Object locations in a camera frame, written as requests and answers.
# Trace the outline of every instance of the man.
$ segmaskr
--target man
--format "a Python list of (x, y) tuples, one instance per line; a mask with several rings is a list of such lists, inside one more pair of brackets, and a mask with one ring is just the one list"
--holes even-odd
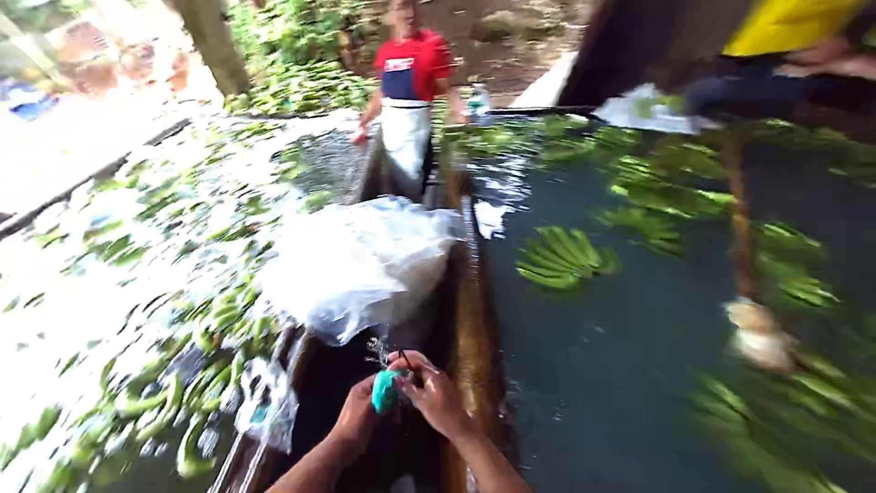
[(378, 148), (384, 192), (419, 202), (433, 167), (431, 108), (435, 96), (447, 94), (450, 113), (460, 114), (450, 88), (450, 53), (444, 38), (420, 29), (418, 0), (391, 0), (387, 17), (392, 39), (377, 53), (374, 68), (380, 88), (374, 91), (359, 121), (359, 133), (382, 113)]
[[(405, 355), (407, 360), (400, 359), (398, 353), (390, 355), (389, 368), (412, 370), (422, 377), (422, 387), (415, 386), (411, 377), (396, 377), (393, 381), (395, 387), (411, 400), (438, 433), (453, 444), (477, 479), (478, 490), (482, 493), (532, 493), (511, 463), (463, 411), (456, 387), (447, 375), (421, 353), (405, 351)], [(378, 421), (371, 407), (373, 383), (374, 375), (350, 390), (341, 415), (326, 439), (279, 478), (268, 493), (329, 493), (334, 490), (338, 476), (368, 446), (371, 431)]]

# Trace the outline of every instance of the dirt ground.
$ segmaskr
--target dirt ground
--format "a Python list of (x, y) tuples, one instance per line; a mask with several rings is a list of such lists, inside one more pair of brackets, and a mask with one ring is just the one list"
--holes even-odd
[[(492, 104), (507, 106), (526, 87), (547, 72), (561, 54), (577, 51), (597, 0), (426, 0), (421, 1), (424, 27), (440, 32), (460, 61), (455, 84), (470, 75), (486, 82)], [(520, 22), (549, 18), (559, 25), (544, 40), (512, 34), (482, 42), (483, 19), (509, 11)]]

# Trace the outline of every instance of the yellow shirt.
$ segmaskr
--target yellow shirt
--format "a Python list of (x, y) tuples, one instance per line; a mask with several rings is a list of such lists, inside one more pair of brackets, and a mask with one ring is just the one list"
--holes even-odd
[(724, 54), (753, 56), (800, 50), (839, 32), (868, 0), (761, 0)]

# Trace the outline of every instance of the dark pants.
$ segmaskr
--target dark pants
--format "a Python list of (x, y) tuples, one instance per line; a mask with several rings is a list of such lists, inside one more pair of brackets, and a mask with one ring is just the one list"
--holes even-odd
[(690, 114), (730, 111), (749, 118), (782, 118), (791, 114), (796, 103), (811, 100), (817, 93), (842, 95), (858, 85), (834, 75), (773, 75), (775, 68), (786, 63), (784, 54), (725, 57), (724, 61), (730, 67), (725, 74), (704, 77), (685, 88)]
[(397, 196), (406, 196), (414, 202), (422, 202), (423, 192), (426, 191), (426, 182), (429, 179), (429, 174), (434, 169), (434, 153), (432, 149), (432, 140), (426, 146), (426, 154), (423, 156), (422, 174), (419, 179), (413, 179), (401, 169), (389, 153), (386, 152), (383, 144), (383, 131), (378, 132), (375, 138), (375, 148), (373, 158), (378, 160), (380, 173), (380, 193), (392, 194)]

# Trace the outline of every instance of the tree trunk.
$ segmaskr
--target tree trunk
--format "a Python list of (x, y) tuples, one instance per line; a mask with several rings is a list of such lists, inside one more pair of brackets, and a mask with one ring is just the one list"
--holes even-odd
[(250, 76), (223, 20), (221, 0), (171, 0), (169, 4), (182, 17), (194, 47), (210, 67), (223, 95), (246, 92), (250, 88)]

